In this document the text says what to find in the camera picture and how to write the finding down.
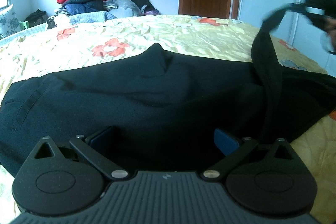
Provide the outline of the floral pillow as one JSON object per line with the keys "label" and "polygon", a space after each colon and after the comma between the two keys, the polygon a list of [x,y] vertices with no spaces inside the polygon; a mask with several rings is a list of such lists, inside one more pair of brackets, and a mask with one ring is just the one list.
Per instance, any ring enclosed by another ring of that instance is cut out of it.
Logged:
{"label": "floral pillow", "polygon": [[0,13],[0,36],[4,39],[21,31],[21,25],[14,10],[14,5],[1,10]]}

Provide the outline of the black bag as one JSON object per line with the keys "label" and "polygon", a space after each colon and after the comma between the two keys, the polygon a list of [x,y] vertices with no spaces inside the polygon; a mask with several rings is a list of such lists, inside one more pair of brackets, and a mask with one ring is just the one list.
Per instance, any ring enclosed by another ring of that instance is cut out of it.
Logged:
{"label": "black bag", "polygon": [[40,24],[43,24],[47,21],[49,18],[46,11],[42,11],[40,9],[37,9],[35,12],[31,13],[25,21],[28,22],[29,27],[34,27]]}

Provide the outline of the black pants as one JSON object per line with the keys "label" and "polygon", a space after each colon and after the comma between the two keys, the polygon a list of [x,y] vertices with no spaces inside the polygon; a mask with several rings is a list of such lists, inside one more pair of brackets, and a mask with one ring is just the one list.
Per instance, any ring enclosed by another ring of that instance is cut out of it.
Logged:
{"label": "black pants", "polygon": [[214,162],[219,128],[293,141],[335,109],[335,78],[257,28],[250,61],[168,51],[47,73],[1,94],[1,165],[16,175],[38,140],[64,143],[107,127],[106,157],[138,169]]}

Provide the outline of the yellow floral bedspread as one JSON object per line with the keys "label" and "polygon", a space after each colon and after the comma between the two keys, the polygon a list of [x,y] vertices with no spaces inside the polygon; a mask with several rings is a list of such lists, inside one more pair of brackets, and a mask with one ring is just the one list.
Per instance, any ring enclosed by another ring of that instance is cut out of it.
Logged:
{"label": "yellow floral bedspread", "polygon": [[[30,77],[138,55],[152,44],[192,56],[250,61],[257,28],[233,19],[164,15],[37,28],[1,41],[1,94]],[[292,143],[318,185],[312,215],[335,222],[335,114],[320,119]]]}

